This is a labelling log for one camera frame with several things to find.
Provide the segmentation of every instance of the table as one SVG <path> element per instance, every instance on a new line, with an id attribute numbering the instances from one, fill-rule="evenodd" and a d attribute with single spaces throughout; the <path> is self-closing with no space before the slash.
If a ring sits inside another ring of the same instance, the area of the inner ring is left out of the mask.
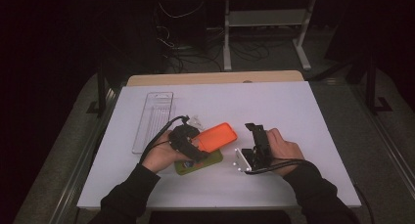
<path id="1" fill-rule="evenodd" d="M 247 120 L 263 124 L 264 128 L 278 127 L 287 140 L 298 142 L 304 156 L 338 187 L 339 197 L 346 205 L 361 205 L 308 83 L 297 71 L 256 71 L 131 77 L 121 90 L 77 206 L 99 208 L 101 198 L 126 179 L 139 159 L 131 149 L 146 93 L 167 90 L 174 93 L 176 115 L 197 113 L 206 128 L 229 122 L 238 140 L 221 149 L 220 163 L 183 176 L 176 174 L 172 166 L 162 171 L 148 208 L 297 206 L 294 192 L 281 177 L 273 173 L 250 176 L 232 165 L 235 147 L 254 145 L 252 133 L 244 125 Z"/>

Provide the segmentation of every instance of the person's left hand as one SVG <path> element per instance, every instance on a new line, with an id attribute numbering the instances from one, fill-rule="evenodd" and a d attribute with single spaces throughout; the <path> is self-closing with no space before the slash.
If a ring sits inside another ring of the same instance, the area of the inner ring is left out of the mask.
<path id="1" fill-rule="evenodd" d="M 143 166 L 154 173 L 166 169 L 175 161 L 190 160 L 183 154 L 171 148 L 170 143 L 168 142 L 168 134 L 170 132 L 171 131 L 166 131 L 159 137 L 142 163 Z"/>

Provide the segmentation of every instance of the person's right hand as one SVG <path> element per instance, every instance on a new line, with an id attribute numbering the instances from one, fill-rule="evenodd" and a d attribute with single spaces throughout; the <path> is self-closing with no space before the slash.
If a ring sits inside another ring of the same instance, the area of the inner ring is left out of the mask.
<path id="1" fill-rule="evenodd" d="M 297 143 L 285 141 L 278 129 L 273 128 L 266 132 L 272 155 L 276 158 L 299 158 L 304 159 L 301 149 Z M 272 164 L 284 162 L 281 159 L 275 159 Z M 297 165 L 290 165 L 274 170 L 275 173 L 285 176 L 293 171 Z"/>

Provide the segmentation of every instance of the hand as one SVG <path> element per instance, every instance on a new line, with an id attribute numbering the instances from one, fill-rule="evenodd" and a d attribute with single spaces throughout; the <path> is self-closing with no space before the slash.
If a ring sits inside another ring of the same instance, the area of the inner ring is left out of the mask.
<path id="1" fill-rule="evenodd" d="M 300 147 L 297 143 L 288 142 L 283 139 L 280 131 L 276 128 L 266 132 L 268 136 L 269 146 L 271 147 L 272 155 L 276 158 L 299 158 L 304 159 Z M 272 164 L 284 162 L 281 159 L 275 159 Z M 275 173 L 285 176 L 292 172 L 297 165 L 290 165 L 274 170 Z"/>
<path id="2" fill-rule="evenodd" d="M 154 173 L 166 169 L 175 161 L 188 159 L 183 154 L 171 148 L 168 142 L 168 134 L 170 132 L 166 131 L 159 137 L 143 161 L 143 166 Z"/>

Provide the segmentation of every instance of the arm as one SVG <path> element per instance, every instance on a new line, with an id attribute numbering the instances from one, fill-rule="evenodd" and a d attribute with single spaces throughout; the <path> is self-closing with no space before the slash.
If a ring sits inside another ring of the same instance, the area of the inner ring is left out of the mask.
<path id="1" fill-rule="evenodd" d="M 285 141 L 277 129 L 269 130 L 267 136 L 274 157 L 304 159 L 299 145 Z M 312 168 L 291 165 L 274 172 L 293 187 L 307 223 L 359 223 L 354 213 L 337 197 L 336 186 Z"/>
<path id="2" fill-rule="evenodd" d="M 156 174 L 173 162 L 186 159 L 171 148 L 168 133 L 161 135 L 143 163 L 137 164 L 128 178 L 101 200 L 100 212 L 89 223 L 136 223 L 137 217 L 146 210 L 150 193 L 160 180 Z"/>

